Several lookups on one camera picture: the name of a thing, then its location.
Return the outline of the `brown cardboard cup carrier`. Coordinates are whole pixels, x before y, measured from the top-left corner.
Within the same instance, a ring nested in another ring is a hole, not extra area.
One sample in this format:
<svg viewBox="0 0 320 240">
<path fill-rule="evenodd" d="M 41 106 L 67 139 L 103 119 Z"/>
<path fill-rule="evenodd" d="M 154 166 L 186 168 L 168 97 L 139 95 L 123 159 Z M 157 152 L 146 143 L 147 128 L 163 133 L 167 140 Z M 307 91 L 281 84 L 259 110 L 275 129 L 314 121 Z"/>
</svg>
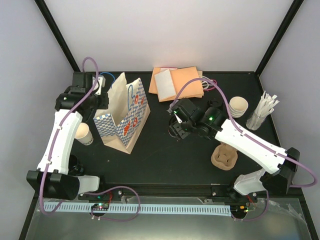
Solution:
<svg viewBox="0 0 320 240">
<path fill-rule="evenodd" d="M 225 143 L 218 145 L 211 155 L 211 163 L 224 171 L 231 170 L 235 166 L 237 159 L 237 150 Z"/>
</svg>

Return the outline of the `blue checkered paper bag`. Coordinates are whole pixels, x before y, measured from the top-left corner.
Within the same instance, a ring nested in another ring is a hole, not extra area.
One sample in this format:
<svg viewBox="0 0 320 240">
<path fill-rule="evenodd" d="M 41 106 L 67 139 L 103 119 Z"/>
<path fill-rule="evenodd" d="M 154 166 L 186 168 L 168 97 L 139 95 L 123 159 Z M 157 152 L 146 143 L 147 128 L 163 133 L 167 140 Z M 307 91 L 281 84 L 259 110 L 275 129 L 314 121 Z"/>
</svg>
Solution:
<svg viewBox="0 0 320 240">
<path fill-rule="evenodd" d="M 127 83 L 123 72 L 107 94 L 108 109 L 96 111 L 94 124 L 105 146 L 131 154 L 151 112 L 143 83 Z"/>
</svg>

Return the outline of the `stack of paper cups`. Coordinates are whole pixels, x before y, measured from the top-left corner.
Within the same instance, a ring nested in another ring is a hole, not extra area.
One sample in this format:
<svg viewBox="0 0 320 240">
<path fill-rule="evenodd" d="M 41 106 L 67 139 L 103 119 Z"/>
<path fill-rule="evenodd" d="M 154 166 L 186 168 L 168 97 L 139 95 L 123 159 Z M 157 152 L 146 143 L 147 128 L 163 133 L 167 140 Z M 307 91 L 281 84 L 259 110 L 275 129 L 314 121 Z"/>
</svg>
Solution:
<svg viewBox="0 0 320 240">
<path fill-rule="evenodd" d="M 244 115 L 246 110 L 249 107 L 247 100 L 240 96 L 235 96 L 230 99 L 229 103 L 229 111 L 233 118 L 240 118 Z"/>
</svg>

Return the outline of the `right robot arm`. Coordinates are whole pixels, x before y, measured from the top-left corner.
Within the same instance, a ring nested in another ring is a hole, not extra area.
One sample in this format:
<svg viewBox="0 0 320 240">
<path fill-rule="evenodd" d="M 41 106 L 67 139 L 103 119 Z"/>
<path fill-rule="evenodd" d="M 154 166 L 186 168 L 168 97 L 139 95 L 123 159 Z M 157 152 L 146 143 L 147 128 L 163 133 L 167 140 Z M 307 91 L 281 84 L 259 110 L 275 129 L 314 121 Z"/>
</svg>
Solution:
<svg viewBox="0 0 320 240">
<path fill-rule="evenodd" d="M 291 147 L 288 150 L 273 145 L 227 117 L 222 102 L 210 101 L 202 110 L 188 98 L 182 98 L 169 107 L 173 116 L 169 132 L 177 139 L 195 133 L 205 139 L 221 142 L 214 157 L 222 154 L 223 147 L 231 147 L 241 152 L 261 166 L 248 174 L 236 177 L 227 189 L 228 198 L 240 201 L 253 192 L 269 191 L 286 194 L 297 172 L 300 152 Z"/>
</svg>

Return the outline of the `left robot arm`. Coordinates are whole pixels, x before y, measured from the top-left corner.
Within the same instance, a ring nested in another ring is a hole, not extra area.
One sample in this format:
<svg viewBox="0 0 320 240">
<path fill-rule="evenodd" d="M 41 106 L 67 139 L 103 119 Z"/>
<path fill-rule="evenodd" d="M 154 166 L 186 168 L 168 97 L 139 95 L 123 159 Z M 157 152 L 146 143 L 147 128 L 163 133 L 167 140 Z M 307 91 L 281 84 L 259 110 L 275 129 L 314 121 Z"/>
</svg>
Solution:
<svg viewBox="0 0 320 240">
<path fill-rule="evenodd" d="M 74 200 L 89 192 L 95 199 L 103 199 L 108 192 L 106 185 L 94 175 L 70 168 L 76 132 L 80 124 L 97 109 L 105 110 L 109 99 L 106 79 L 94 77 L 89 72 L 74 72 L 72 84 L 55 101 L 54 125 L 45 153 L 36 170 L 28 171 L 26 180 L 43 198 Z"/>
</svg>

